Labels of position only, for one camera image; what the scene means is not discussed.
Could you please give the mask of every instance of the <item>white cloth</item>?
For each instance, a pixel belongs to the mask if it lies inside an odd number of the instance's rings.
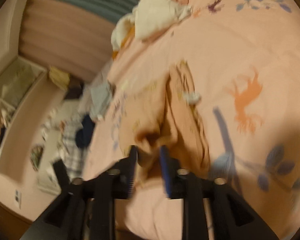
[[[191,15],[192,7],[173,0],[140,0],[132,13],[123,16],[111,35],[113,51],[119,51],[123,39],[135,25],[135,38],[146,40]]]

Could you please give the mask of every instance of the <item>deer print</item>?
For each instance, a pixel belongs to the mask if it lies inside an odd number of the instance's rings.
[[[241,93],[238,90],[238,86],[233,80],[234,90],[226,88],[226,92],[234,97],[234,107],[237,112],[234,120],[237,121],[239,132],[246,133],[247,131],[254,134],[256,131],[256,122],[263,124],[263,119],[257,114],[247,114],[245,108],[255,100],[262,91],[262,85],[258,82],[259,73],[255,68],[253,79],[246,75],[239,75],[238,79],[245,80],[247,82],[247,88]]]

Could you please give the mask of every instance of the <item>bedsheet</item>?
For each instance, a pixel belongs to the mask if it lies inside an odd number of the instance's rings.
[[[300,9],[293,0],[189,5],[190,18],[118,54],[108,75],[116,94],[95,130],[83,176],[91,179],[123,157],[127,96],[185,60],[202,97],[207,177],[227,178],[279,238],[289,239],[300,226]],[[181,239],[182,202],[166,198],[161,179],[116,208],[118,228],[146,239]]]

